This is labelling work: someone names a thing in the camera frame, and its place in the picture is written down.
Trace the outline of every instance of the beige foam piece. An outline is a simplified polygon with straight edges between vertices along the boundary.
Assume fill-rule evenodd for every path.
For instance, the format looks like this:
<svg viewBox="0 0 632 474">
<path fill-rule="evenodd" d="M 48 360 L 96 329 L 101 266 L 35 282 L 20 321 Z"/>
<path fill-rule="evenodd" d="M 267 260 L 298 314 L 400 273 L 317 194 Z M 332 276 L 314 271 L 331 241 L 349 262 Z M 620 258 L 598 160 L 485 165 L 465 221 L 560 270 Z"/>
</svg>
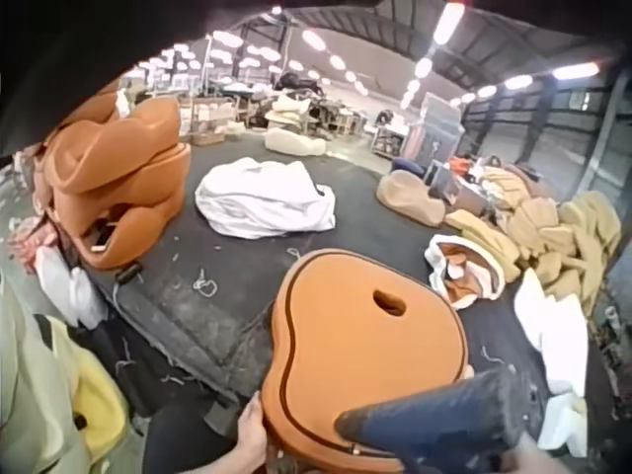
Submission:
<svg viewBox="0 0 632 474">
<path fill-rule="evenodd" d="M 384 176 L 375 195 L 389 209 L 430 227 L 438 227 L 445 217 L 443 201 L 430 197 L 424 182 L 408 171 Z"/>
<path fill-rule="evenodd" d="M 264 134 L 266 148 L 293 156 L 320 156 L 327 151 L 322 138 L 309 138 L 282 128 L 271 128 Z"/>
</svg>

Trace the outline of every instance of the window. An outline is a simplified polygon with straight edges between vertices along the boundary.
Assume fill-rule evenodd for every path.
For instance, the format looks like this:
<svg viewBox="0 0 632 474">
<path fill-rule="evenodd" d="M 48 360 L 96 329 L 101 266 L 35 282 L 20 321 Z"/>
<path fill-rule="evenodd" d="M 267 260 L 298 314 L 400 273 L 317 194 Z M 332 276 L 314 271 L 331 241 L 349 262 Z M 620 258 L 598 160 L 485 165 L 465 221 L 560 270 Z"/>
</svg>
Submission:
<svg viewBox="0 0 632 474">
<path fill-rule="evenodd" d="M 574 111 L 587 111 L 591 102 L 591 93 L 586 91 L 575 91 L 569 97 L 569 109 Z"/>
</svg>

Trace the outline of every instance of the white plastic bag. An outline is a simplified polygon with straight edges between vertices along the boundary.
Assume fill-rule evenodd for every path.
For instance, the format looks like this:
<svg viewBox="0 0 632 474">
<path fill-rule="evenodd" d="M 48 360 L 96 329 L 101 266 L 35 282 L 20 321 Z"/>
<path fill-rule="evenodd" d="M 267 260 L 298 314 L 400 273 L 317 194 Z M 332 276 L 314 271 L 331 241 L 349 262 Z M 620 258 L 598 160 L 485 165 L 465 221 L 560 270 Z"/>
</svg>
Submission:
<svg viewBox="0 0 632 474">
<path fill-rule="evenodd" d="M 101 321 L 108 318 L 106 305 L 83 269 L 72 269 L 69 291 L 70 304 L 86 328 L 92 331 Z"/>
<path fill-rule="evenodd" d="M 70 271 L 59 250 L 46 246 L 38 247 L 35 267 L 43 292 L 59 310 L 66 323 L 76 328 L 79 318 L 70 303 Z"/>
</svg>

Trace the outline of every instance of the steel column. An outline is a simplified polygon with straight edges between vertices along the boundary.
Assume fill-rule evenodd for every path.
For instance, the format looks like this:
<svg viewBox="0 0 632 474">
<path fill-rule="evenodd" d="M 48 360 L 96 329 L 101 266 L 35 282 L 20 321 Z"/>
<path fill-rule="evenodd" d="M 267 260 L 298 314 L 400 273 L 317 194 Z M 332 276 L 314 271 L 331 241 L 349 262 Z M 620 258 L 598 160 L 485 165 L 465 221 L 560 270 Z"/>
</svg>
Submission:
<svg viewBox="0 0 632 474">
<path fill-rule="evenodd" d="M 608 105 L 605 109 L 605 115 L 603 116 L 603 122 L 601 123 L 601 130 L 599 131 L 599 136 L 596 140 L 591 159 L 589 160 L 586 170 L 584 171 L 584 175 L 582 176 L 580 184 L 578 185 L 577 193 L 587 191 L 593 184 L 594 177 L 596 176 L 596 170 L 601 163 L 603 152 L 605 151 L 605 147 L 608 144 L 610 134 L 612 133 L 612 127 L 614 126 L 614 123 L 616 121 L 616 111 L 619 107 L 621 99 L 623 99 L 623 94 L 625 94 L 625 88 L 628 85 L 629 80 L 630 69 L 622 69 L 618 77 L 616 78 L 616 81 L 614 82 L 614 87 L 612 87 L 610 99 L 608 100 Z"/>
<path fill-rule="evenodd" d="M 540 139 L 540 135 L 546 126 L 556 94 L 556 80 L 552 77 L 543 78 L 540 97 L 537 101 L 535 112 L 531 116 L 531 122 L 526 131 L 526 139 L 522 144 L 522 150 L 520 151 L 520 155 L 518 156 L 516 163 L 524 163 L 529 161 L 529 158 L 531 158 L 531 153 L 533 153 L 533 149 L 535 148 L 535 145 Z"/>
<path fill-rule="evenodd" d="M 483 122 L 483 126 L 478 130 L 476 134 L 476 138 L 470 145 L 470 153 L 473 155 L 478 155 L 481 150 L 481 145 L 483 141 L 487 137 L 488 133 L 492 129 L 492 125 L 494 124 L 494 116 L 498 110 L 499 105 L 501 104 L 501 100 L 503 99 L 503 94 L 500 92 L 497 93 L 492 100 L 490 101 L 490 105 L 488 106 L 487 111 L 485 112 L 485 118 Z"/>
</svg>

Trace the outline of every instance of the white cloth bundle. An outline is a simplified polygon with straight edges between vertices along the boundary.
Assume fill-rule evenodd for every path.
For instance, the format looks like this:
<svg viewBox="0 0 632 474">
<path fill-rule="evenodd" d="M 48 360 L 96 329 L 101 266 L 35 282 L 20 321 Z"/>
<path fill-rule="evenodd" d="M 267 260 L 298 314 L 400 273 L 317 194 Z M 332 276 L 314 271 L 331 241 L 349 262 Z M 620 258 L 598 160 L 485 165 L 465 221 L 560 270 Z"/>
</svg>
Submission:
<svg viewBox="0 0 632 474">
<path fill-rule="evenodd" d="M 216 232 L 259 239 L 336 226 L 336 196 L 305 166 L 241 158 L 216 166 L 196 189 L 196 205 Z"/>
</svg>

